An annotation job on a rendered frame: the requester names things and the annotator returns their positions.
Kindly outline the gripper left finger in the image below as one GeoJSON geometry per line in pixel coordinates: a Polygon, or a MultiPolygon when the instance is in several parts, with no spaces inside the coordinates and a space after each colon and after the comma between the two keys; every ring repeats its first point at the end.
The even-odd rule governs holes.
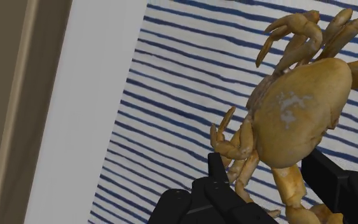
{"type": "Polygon", "coordinates": [[[208,173],[192,182],[190,192],[163,192],[148,224],[278,224],[263,208],[245,202],[230,188],[219,153],[208,154],[208,173]]]}

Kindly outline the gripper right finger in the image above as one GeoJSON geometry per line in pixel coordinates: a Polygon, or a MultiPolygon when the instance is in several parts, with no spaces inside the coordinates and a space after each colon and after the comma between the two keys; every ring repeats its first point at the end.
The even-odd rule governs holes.
{"type": "Polygon", "coordinates": [[[301,161],[301,173],[330,211],[343,215],[344,224],[358,224],[358,171],[342,169],[313,150],[301,161]]]}

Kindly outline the brown crab figure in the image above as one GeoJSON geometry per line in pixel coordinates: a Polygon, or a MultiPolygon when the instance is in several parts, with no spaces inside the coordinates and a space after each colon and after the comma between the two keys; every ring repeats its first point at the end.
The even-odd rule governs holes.
{"type": "Polygon", "coordinates": [[[224,130],[234,109],[210,128],[210,144],[228,168],[237,195],[251,201],[245,188],[257,165],[265,163],[289,224],[344,224],[343,215],[325,204],[302,205],[306,188],[298,162],[337,126],[350,91],[358,89],[358,18],[352,14],[350,8],[341,10],[326,29],[319,27],[316,10],[272,22],[256,64],[275,41],[291,35],[282,58],[252,91],[247,115],[230,140],[224,130]]]}

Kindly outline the bed with blue striped cover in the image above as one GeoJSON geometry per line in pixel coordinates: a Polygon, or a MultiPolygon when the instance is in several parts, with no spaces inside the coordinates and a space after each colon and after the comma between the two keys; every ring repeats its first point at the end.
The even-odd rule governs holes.
{"type": "Polygon", "coordinates": [[[169,188],[207,174],[209,127],[226,137],[288,42],[255,66],[266,26],[308,10],[325,28],[358,0],[129,0],[132,59],[112,57],[115,1],[74,0],[25,224],[144,224],[169,188]]]}

